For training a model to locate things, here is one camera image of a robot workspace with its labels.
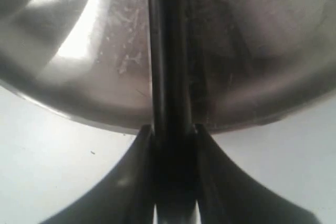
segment metal bowl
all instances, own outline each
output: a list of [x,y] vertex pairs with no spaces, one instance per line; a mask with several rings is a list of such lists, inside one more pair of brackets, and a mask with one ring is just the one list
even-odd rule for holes
[[[264,124],[336,88],[336,0],[186,0],[195,122]],[[147,0],[0,0],[0,79],[72,120],[152,116]]]

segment scratched metal surface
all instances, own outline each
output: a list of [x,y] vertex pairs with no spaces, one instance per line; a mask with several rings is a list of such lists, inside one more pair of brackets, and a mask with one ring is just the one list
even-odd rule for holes
[[[336,87],[335,0],[186,0],[195,122],[278,120]],[[147,0],[0,0],[1,83],[72,120],[150,123]]]

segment white surface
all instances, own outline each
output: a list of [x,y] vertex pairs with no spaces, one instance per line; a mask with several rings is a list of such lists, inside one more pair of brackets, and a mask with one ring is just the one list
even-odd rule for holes
[[[333,99],[215,139],[253,178],[335,224],[335,125]],[[0,224],[38,223],[65,208],[113,168],[133,139],[65,120],[0,88]]]

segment stainless steel bowl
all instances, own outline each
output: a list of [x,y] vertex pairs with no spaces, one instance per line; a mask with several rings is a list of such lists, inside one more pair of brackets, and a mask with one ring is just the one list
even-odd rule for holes
[[[336,88],[336,0],[186,0],[193,118],[278,120]],[[0,79],[121,131],[151,121],[147,0],[0,0]]]

